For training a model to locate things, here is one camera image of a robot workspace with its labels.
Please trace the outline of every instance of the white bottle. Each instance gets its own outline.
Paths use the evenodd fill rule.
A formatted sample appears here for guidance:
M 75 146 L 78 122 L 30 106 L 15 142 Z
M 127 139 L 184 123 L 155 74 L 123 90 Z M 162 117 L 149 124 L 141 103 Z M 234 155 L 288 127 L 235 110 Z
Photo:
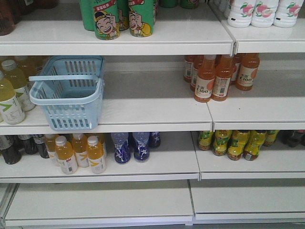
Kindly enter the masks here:
M 245 28 L 250 25 L 255 0 L 234 0 L 228 17 L 228 24 L 236 28 Z
M 278 0 L 256 0 L 251 25 L 260 28 L 267 28 L 275 20 L 275 12 Z
M 273 25 L 289 28 L 295 25 L 304 0 L 280 0 Z

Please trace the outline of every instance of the bottle cap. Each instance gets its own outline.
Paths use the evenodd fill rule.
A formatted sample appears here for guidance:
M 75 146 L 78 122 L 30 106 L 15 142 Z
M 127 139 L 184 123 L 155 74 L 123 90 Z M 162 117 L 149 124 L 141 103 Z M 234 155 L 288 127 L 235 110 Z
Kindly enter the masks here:
M 17 68 L 17 64 L 13 60 L 3 61 L 1 65 L 2 65 L 3 69 L 6 71 L 11 71 L 11 70 L 14 70 L 15 68 Z

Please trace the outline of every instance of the green can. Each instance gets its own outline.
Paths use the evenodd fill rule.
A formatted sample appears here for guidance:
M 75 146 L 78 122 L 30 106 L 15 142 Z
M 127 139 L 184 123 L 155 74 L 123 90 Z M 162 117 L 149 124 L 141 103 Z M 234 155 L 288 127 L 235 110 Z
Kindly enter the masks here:
M 119 37 L 120 24 L 116 0 L 94 0 L 92 8 L 95 36 L 101 40 Z
M 153 33 L 153 0 L 129 0 L 129 28 L 132 36 L 148 37 Z

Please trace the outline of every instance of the bottle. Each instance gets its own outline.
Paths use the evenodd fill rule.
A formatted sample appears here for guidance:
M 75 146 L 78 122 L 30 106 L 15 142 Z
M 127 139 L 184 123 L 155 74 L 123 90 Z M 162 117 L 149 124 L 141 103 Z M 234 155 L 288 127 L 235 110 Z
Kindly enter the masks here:
M 88 167 L 87 137 L 84 134 L 73 134 L 72 148 L 79 167 Z
M 195 91 L 195 87 L 196 87 L 198 70 L 203 64 L 203 58 L 204 58 L 204 55 L 196 55 L 196 57 L 194 59 L 193 72 L 192 72 L 192 78 L 191 78 L 191 83 L 190 83 L 190 88 L 193 92 Z
M 250 139 L 244 147 L 243 157 L 248 161 L 253 161 L 259 156 L 259 150 L 266 137 L 265 130 L 251 130 Z
M 91 170 L 95 174 L 100 174 L 106 169 L 106 157 L 103 147 L 96 136 L 88 138 L 87 154 Z
M 130 151 L 128 145 L 128 132 L 111 133 L 114 143 L 114 159 L 117 163 L 125 164 L 130 160 Z
M 26 154 L 32 155 L 38 152 L 34 139 L 31 135 L 18 135 Z
M 242 91 L 250 91 L 259 66 L 258 53 L 247 53 L 243 59 L 237 77 L 236 87 Z
M 144 162 L 149 158 L 148 139 L 149 132 L 133 132 L 132 136 L 135 140 L 134 159 Z
M 44 135 L 32 135 L 32 136 L 36 144 L 37 150 L 39 152 L 39 155 L 42 158 L 49 158 L 49 154 L 45 144 L 46 141 L 45 136 Z
M 55 166 L 60 166 L 60 164 L 57 160 L 57 155 L 56 155 L 55 139 L 57 137 L 59 137 L 58 134 L 45 134 L 45 138 L 46 138 L 45 143 L 46 143 L 47 151 L 48 151 L 48 154 L 49 154 L 49 158 L 51 159 L 51 162 Z
M 227 99 L 230 80 L 233 74 L 232 62 L 232 56 L 222 55 L 220 63 L 216 67 L 216 77 L 211 95 L 211 98 L 216 101 Z
M 24 120 L 25 114 L 16 98 L 10 81 L 0 71 L 0 114 L 7 124 L 17 124 Z
M 195 55 L 185 55 L 184 56 L 184 75 L 183 78 L 186 82 L 190 83 L 193 74 Z
M 56 155 L 61 170 L 65 174 L 73 174 L 77 170 L 76 158 L 71 146 L 65 136 L 59 136 L 55 139 Z
M 216 74 L 215 58 L 216 55 L 205 55 L 203 64 L 198 71 L 194 99 L 201 103 L 207 103 L 211 99 Z
M 8 1 L 0 0 L 0 36 L 7 35 L 14 29 L 14 19 Z
M 30 101 L 29 88 L 22 70 L 17 67 L 16 62 L 13 60 L 3 61 L 2 67 L 4 69 L 5 78 L 13 85 L 22 110 L 30 111 L 33 109 L 35 104 Z
M 11 135 L 0 135 L 0 153 L 8 165 L 16 164 L 21 159 L 21 154 L 15 148 Z

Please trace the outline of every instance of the store shelf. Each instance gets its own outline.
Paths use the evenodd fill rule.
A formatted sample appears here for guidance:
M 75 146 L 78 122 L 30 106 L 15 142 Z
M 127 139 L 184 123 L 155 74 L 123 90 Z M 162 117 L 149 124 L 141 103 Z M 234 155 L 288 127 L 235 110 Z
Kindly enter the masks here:
M 305 147 L 299 145 L 290 148 L 280 141 L 280 136 L 274 145 L 262 146 L 260 155 L 255 161 L 247 161 L 244 158 L 232 161 L 227 156 L 215 156 L 211 150 L 200 150 L 197 133 L 192 132 L 192 135 L 201 180 L 305 178 L 303 163 Z
M 193 209 L 187 181 L 20 184 L 6 226 L 91 227 L 185 224 Z
M 213 129 L 305 129 L 304 73 L 258 70 L 252 90 L 231 86 L 225 101 L 207 103 Z
M 162 8 L 152 36 L 128 30 L 111 41 L 86 31 L 78 1 L 24 16 L 15 31 L 0 38 L 1 55 L 183 55 L 231 54 L 233 41 L 207 4 L 195 10 Z
M 235 28 L 213 3 L 209 4 L 223 27 L 235 41 L 234 53 L 246 52 L 305 52 L 305 9 L 301 9 L 295 26 L 280 28 Z
M 50 159 L 43 159 L 38 154 L 23 155 L 21 161 L 14 165 L 6 165 L 1 157 L 0 182 L 73 183 L 198 179 L 199 168 L 190 132 L 161 133 L 161 141 L 158 148 L 151 149 L 147 162 L 136 162 L 132 154 L 125 165 L 115 162 L 113 143 L 107 142 L 106 170 L 98 175 L 93 174 L 89 167 L 79 167 L 74 174 L 65 175 Z
M 195 223 L 304 222 L 304 180 L 205 180 L 190 184 Z

